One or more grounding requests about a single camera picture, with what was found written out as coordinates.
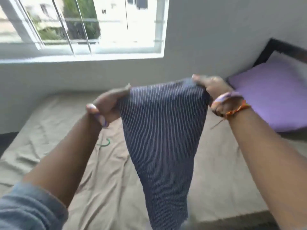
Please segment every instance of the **green string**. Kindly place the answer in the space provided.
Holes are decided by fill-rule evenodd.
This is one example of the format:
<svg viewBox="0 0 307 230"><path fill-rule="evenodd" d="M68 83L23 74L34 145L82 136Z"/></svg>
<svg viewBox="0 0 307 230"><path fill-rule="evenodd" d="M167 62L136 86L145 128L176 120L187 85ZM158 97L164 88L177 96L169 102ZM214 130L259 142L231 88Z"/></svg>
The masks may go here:
<svg viewBox="0 0 307 230"><path fill-rule="evenodd" d="M100 147L108 146L110 144L110 139L106 138L106 140L108 141L108 143L106 143L106 144L97 144L97 145L100 146Z"/></svg>

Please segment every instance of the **bed sheet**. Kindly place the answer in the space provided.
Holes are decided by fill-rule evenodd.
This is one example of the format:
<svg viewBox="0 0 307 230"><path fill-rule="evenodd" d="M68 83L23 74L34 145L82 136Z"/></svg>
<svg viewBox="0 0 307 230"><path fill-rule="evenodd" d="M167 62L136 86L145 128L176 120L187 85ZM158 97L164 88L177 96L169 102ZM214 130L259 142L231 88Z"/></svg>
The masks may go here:
<svg viewBox="0 0 307 230"><path fill-rule="evenodd" d="M46 99L0 159L0 194L19 182L68 133L98 93ZM194 229L239 229L272 221L226 121L208 111L188 195ZM69 207L65 230L135 229L148 226L142 185L126 147L121 119L103 129ZM300 152L307 143L290 141Z"/></svg>

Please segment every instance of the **person's right hand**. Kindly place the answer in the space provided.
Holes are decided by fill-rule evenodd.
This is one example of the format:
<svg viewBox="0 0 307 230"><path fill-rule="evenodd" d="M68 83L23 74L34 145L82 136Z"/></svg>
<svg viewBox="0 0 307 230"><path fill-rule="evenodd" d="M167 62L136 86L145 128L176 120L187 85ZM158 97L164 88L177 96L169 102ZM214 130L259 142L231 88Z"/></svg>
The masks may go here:
<svg viewBox="0 0 307 230"><path fill-rule="evenodd" d="M203 86L213 100L226 92L233 91L233 88L227 85L227 83L220 77L207 77L205 75L193 74L192 80L198 85Z"/></svg>

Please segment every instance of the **rolled-up sleeve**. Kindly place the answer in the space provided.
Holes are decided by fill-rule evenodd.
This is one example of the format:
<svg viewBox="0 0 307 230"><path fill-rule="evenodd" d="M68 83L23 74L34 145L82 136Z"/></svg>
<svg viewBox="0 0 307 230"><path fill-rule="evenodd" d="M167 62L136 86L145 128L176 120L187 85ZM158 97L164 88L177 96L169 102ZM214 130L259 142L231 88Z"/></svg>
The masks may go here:
<svg viewBox="0 0 307 230"><path fill-rule="evenodd" d="M53 195L28 183L18 183L0 199L0 229L62 229L66 207Z"/></svg>

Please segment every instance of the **gray wall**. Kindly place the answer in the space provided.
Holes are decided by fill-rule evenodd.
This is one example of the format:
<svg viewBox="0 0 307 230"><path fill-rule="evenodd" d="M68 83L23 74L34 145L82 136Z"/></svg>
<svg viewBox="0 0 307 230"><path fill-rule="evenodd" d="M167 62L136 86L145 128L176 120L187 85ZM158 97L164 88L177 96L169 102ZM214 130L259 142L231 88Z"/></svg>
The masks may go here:
<svg viewBox="0 0 307 230"><path fill-rule="evenodd" d="M47 95L249 68L270 37L307 47L307 0L170 0L164 58L0 65L0 133Z"/></svg>

